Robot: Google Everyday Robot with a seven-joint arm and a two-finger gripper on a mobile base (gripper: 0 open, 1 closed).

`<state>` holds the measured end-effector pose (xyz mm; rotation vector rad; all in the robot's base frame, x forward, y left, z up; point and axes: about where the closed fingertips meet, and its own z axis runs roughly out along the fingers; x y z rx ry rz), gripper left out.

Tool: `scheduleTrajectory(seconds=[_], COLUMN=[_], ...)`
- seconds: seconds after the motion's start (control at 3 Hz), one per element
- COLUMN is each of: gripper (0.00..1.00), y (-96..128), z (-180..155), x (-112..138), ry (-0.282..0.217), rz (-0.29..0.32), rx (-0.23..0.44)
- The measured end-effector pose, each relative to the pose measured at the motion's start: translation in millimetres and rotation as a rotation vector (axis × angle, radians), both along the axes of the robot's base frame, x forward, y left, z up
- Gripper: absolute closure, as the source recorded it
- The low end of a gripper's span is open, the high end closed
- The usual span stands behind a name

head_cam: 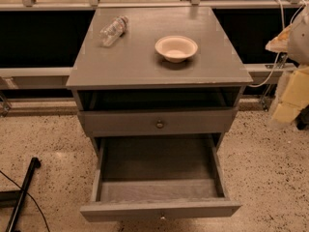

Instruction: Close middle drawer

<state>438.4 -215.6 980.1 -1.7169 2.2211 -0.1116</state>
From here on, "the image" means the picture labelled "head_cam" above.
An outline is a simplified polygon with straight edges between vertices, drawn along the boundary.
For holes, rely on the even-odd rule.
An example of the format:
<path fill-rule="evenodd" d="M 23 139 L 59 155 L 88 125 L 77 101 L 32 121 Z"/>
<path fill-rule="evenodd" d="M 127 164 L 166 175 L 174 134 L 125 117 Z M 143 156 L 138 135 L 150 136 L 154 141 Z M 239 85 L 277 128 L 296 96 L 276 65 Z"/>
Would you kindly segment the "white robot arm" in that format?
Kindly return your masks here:
<path fill-rule="evenodd" d="M 288 124 L 309 105 L 309 6 L 267 43 L 266 50 L 286 53 L 299 63 L 295 71 L 284 72 L 279 78 L 276 98 L 270 108 L 272 121 Z"/>

